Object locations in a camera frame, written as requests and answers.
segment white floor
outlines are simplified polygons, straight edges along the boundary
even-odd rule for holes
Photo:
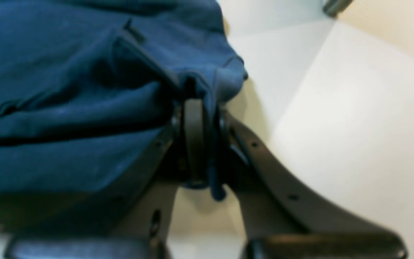
[[[314,190],[397,231],[414,259],[411,43],[362,27],[354,8],[363,5],[334,21],[318,0],[220,3],[251,77],[232,113]],[[175,259],[238,256],[245,232],[233,195],[216,203],[206,191],[180,189],[174,208]]]

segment blue fabric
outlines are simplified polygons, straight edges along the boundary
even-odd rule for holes
[[[214,0],[0,1],[0,193],[100,190],[174,104],[212,122],[245,77]]]

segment black metal frame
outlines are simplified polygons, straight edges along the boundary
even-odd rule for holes
[[[175,192],[202,182],[202,102],[186,102],[133,166],[109,187],[18,233],[9,259],[168,259]],[[240,201],[243,259],[404,259],[395,233],[358,218],[294,177],[260,139],[220,105],[218,170]]]

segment white surface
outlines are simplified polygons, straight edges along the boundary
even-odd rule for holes
[[[231,35],[252,83],[230,109],[314,190],[397,231],[414,259],[414,59],[399,43],[330,23]]]
[[[167,239],[175,259],[239,258],[244,223],[239,201],[228,186],[225,190],[226,199],[216,202],[210,190],[179,188]]]

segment screw hole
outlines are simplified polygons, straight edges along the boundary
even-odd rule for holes
[[[299,197],[298,197],[298,195],[289,195],[289,200],[296,201],[296,200],[299,200]]]

